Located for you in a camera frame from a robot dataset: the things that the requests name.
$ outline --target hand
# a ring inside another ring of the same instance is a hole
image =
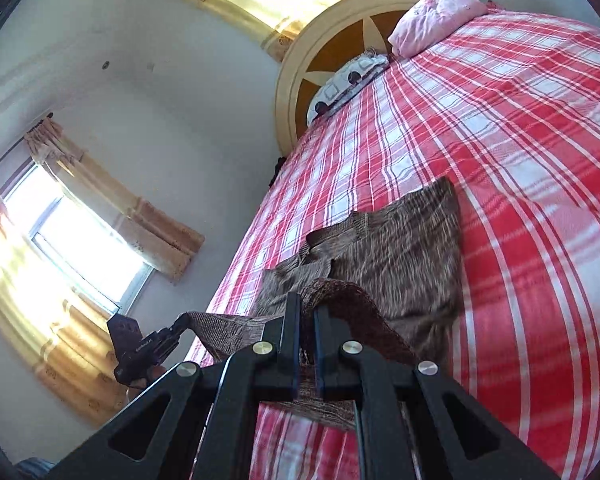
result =
[[[165,373],[167,373],[167,368],[164,366],[152,366],[149,368],[147,372],[147,376],[151,379],[151,383],[155,383],[160,377],[162,377]],[[134,400],[138,395],[142,393],[143,390],[147,388],[147,380],[146,379],[138,379],[131,383],[131,386],[126,391],[126,398],[128,402]]]

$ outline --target brown cloth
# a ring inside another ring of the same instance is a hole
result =
[[[446,360],[446,333],[462,309],[458,198],[448,178],[381,210],[353,212],[309,233],[299,254],[263,273],[252,314],[282,314],[289,291],[316,278],[353,282],[419,360]]]
[[[325,304],[352,336],[387,359],[446,361],[448,329],[462,309],[458,280],[459,208],[441,178],[375,212],[352,212],[311,232],[299,254],[263,273],[252,314],[191,313],[192,329],[216,360],[262,336],[283,315],[286,294],[302,296],[299,399],[277,404],[344,430],[354,427],[350,402],[322,402],[314,391],[312,310]]]

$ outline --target wooden headboard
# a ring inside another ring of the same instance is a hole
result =
[[[312,20],[294,41],[276,86],[276,136],[288,155],[306,131],[311,99],[333,72],[372,46],[390,52],[386,39],[419,0],[342,0]]]

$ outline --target red and white checkered blanket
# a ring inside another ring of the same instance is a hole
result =
[[[450,373],[564,479],[600,458],[600,31],[493,12],[394,62],[284,165],[209,310],[310,231],[442,175],[462,222]],[[204,359],[195,342],[189,358]],[[252,479],[358,477],[356,437],[261,408]]]

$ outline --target window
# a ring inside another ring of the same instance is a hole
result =
[[[73,285],[112,314],[128,310],[151,268],[108,225],[38,166],[4,201],[14,224]]]

